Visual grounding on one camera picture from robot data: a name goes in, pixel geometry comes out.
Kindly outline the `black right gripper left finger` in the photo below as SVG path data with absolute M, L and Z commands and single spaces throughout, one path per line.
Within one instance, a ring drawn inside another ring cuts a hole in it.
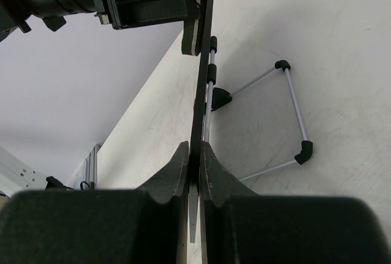
M 186 263 L 189 144 L 136 189 L 25 191 L 1 211 L 2 263 Z

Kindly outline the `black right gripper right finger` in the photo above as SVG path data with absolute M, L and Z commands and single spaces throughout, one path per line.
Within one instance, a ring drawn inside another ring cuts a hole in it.
M 389 263 L 373 211 L 352 197 L 262 196 L 209 143 L 200 154 L 203 263 Z

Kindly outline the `green bone-shaped whiteboard eraser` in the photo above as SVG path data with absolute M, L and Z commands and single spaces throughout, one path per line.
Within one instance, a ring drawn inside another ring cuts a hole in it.
M 202 49 L 207 0 L 193 0 L 197 3 L 199 16 L 184 20 L 181 52 L 188 56 L 198 56 Z

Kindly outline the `black-framed whiteboard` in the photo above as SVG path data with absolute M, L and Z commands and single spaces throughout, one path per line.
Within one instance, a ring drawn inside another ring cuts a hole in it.
M 205 95 L 207 70 L 209 64 L 209 48 L 211 37 L 211 24 L 213 16 L 213 1 L 207 0 L 205 25 L 202 38 L 202 50 L 200 54 L 199 72 L 197 78 L 197 87 L 195 92 L 191 140 L 189 148 L 189 192 L 188 192 L 188 215 L 189 215 L 189 240 L 196 242 L 197 211 L 199 196 L 199 170 L 200 170 L 200 151 L 203 141 L 203 118 L 205 112 Z

